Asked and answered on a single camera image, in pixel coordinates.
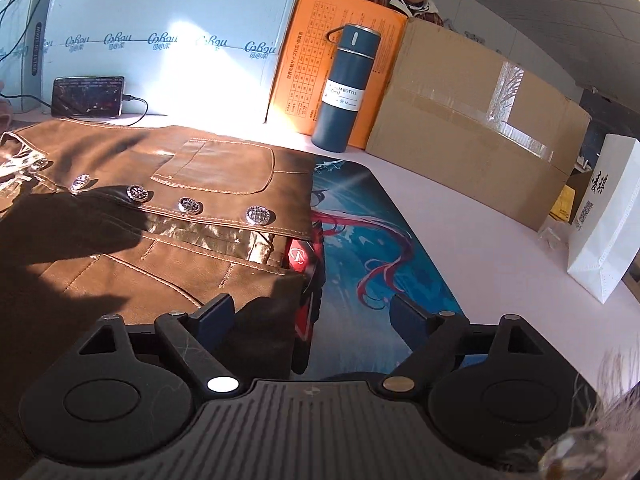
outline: silver button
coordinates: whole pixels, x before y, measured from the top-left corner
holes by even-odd
[[[40,170],[44,170],[48,165],[49,165],[49,159],[41,158],[39,160],[36,160],[33,164],[31,164],[29,169],[31,171],[40,171]]]
[[[146,202],[149,200],[149,192],[142,186],[137,186],[136,184],[127,187],[127,196],[133,200],[133,202]]]
[[[261,205],[252,205],[246,210],[246,221],[251,225],[267,225],[272,217],[271,211]]]
[[[181,213],[185,213],[185,215],[198,215],[202,213],[202,202],[185,196],[178,202],[178,209]]]
[[[87,187],[89,185],[89,182],[91,182],[91,176],[83,173],[73,181],[73,183],[71,184],[71,191],[80,191],[81,189]]]

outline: yellow package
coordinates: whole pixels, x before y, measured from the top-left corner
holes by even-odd
[[[569,216],[571,216],[571,208],[574,205],[575,190],[569,186],[564,186],[556,200],[556,203],[551,208],[550,215],[561,222],[568,222]]]

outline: phone screen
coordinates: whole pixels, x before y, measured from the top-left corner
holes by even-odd
[[[52,117],[113,119],[122,112],[124,78],[61,77],[53,82]]]

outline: orange box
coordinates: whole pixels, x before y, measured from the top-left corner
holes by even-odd
[[[271,93],[267,124],[311,135],[331,65],[335,45],[327,41],[332,28],[347,23],[380,33],[382,40],[349,144],[367,145],[386,84],[391,76],[407,17],[367,0],[298,0],[282,49]],[[332,40],[338,41],[335,34]]]

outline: vacuum bottle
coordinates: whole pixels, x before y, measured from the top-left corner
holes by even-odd
[[[324,86],[316,129],[311,137],[311,142],[318,148],[335,153],[347,148],[380,45],[377,31],[353,23],[330,30],[327,40],[332,42],[331,35],[340,30],[342,37]]]

